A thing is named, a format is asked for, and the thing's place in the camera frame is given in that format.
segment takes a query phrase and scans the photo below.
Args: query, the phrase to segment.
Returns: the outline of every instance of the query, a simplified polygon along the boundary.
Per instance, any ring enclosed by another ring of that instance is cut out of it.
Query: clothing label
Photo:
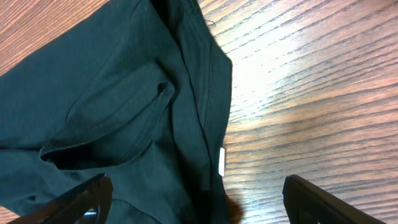
[[[225,169],[225,149],[223,147],[220,148],[220,160],[218,161],[218,173],[224,177],[224,169]]]

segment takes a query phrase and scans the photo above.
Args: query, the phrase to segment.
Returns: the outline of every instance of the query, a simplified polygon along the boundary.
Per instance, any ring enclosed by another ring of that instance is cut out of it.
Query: wooden surface
[[[103,3],[0,2],[0,73]],[[224,139],[224,185],[238,204],[234,221],[288,223],[282,186],[298,174],[398,223],[398,2],[204,0],[200,6],[234,63]]]

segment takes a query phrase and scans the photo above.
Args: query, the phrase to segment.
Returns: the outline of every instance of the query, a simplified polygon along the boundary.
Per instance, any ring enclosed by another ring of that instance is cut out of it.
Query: dark green fabric
[[[99,173],[108,223],[229,223],[219,149],[231,62],[190,0],[113,0],[0,77],[0,204]]]

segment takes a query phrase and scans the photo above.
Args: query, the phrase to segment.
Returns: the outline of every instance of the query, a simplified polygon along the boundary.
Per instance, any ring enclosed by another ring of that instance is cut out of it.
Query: wood grain
[[[0,3],[0,74],[103,3]],[[287,175],[298,174],[398,223],[398,2],[204,0],[200,6],[234,64],[224,139],[224,185],[243,211],[234,221],[288,223],[282,187]]]

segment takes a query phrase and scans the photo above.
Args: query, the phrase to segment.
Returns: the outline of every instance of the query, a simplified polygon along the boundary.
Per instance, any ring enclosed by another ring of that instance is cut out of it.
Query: dark object
[[[107,223],[229,223],[231,69],[195,0],[110,0],[0,77],[0,205],[106,173]]]
[[[98,174],[9,224],[104,224],[112,203],[112,191],[111,179],[106,174]]]
[[[297,175],[286,177],[283,195],[291,224],[383,223]]]

